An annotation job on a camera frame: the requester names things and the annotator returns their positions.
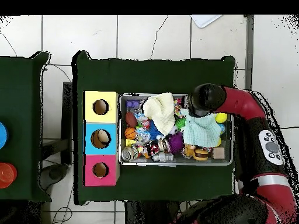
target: blue box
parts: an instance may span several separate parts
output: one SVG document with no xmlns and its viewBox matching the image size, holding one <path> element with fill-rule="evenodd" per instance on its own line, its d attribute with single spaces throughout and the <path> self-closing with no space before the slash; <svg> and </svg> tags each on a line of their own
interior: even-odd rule
<svg viewBox="0 0 299 224">
<path fill-rule="evenodd" d="M 97 124 L 97 123 L 86 123 L 86 155 L 115 155 L 116 145 L 117 145 L 117 135 L 116 135 L 116 124 Z M 96 130 L 105 130 L 109 133 L 111 141 L 106 148 L 98 149 L 94 147 L 91 142 L 92 133 Z"/>
</svg>

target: blue toy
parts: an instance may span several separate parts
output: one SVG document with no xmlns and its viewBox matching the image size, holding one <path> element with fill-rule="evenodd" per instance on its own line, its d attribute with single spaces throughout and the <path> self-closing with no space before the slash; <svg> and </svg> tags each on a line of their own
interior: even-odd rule
<svg viewBox="0 0 299 224">
<path fill-rule="evenodd" d="M 127 108 L 137 107 L 139 103 L 139 100 L 127 100 Z"/>
<path fill-rule="evenodd" d="M 156 125 L 154 124 L 154 122 L 151 120 L 150 122 L 149 122 L 149 130 L 148 130 L 148 132 L 149 132 L 149 134 L 150 134 L 150 140 L 156 140 L 156 137 L 158 136 L 158 135 L 163 135 L 161 132 L 159 132 L 158 131 L 158 129 L 156 128 Z"/>
<path fill-rule="evenodd" d="M 0 122 L 0 149 L 4 147 L 8 139 L 8 132 L 3 123 Z"/>
<path fill-rule="evenodd" d="M 218 123 L 218 125 L 221 128 L 221 132 L 220 132 L 220 135 L 221 135 L 221 134 L 223 134 L 225 132 L 225 125 L 224 124 L 220 124 L 220 123 Z"/>
</svg>

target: towel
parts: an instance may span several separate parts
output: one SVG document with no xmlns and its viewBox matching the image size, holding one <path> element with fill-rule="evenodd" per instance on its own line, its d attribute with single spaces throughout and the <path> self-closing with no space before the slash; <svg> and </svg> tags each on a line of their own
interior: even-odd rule
<svg viewBox="0 0 299 224">
<path fill-rule="evenodd" d="M 172 93 L 162 93 L 151 96 L 143 105 L 143 113 L 153 120 L 156 128 L 163 135 L 168 135 L 175 125 L 175 104 Z"/>
<path fill-rule="evenodd" d="M 181 109 L 180 112 L 186 116 L 183 132 L 184 144 L 207 148 L 218 145 L 221 128 L 216 123 L 216 114 L 212 113 L 201 118 L 194 118 L 189 115 L 188 109 Z"/>
</svg>

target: dark green table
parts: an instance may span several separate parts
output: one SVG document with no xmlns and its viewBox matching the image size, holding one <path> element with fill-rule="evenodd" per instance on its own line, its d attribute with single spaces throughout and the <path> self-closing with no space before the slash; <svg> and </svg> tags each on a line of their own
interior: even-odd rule
<svg viewBox="0 0 299 224">
<path fill-rule="evenodd" d="M 229 166 L 122 166 L 116 186 L 82 185 L 82 92 L 84 90 L 117 93 L 190 93 L 202 83 L 233 86 L 235 60 L 191 59 L 185 61 L 131 61 L 89 59 L 78 52 L 72 61 L 75 94 L 74 141 L 75 192 L 79 202 L 110 200 L 199 200 L 232 194 L 232 168 Z"/>
<path fill-rule="evenodd" d="M 9 132 L 0 162 L 13 164 L 18 176 L 0 189 L 0 200 L 50 201 L 39 187 L 41 162 L 41 71 L 49 54 L 31 58 L 0 57 L 0 122 Z"/>
</svg>

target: pink box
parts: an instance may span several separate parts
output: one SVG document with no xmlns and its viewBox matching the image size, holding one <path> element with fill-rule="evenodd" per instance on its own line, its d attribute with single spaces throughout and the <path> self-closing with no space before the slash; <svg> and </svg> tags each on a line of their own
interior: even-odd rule
<svg viewBox="0 0 299 224">
<path fill-rule="evenodd" d="M 93 173 L 97 163 L 104 163 L 108 167 L 108 174 L 98 178 Z M 120 175 L 119 163 L 116 155 L 86 155 L 85 186 L 115 186 Z"/>
</svg>

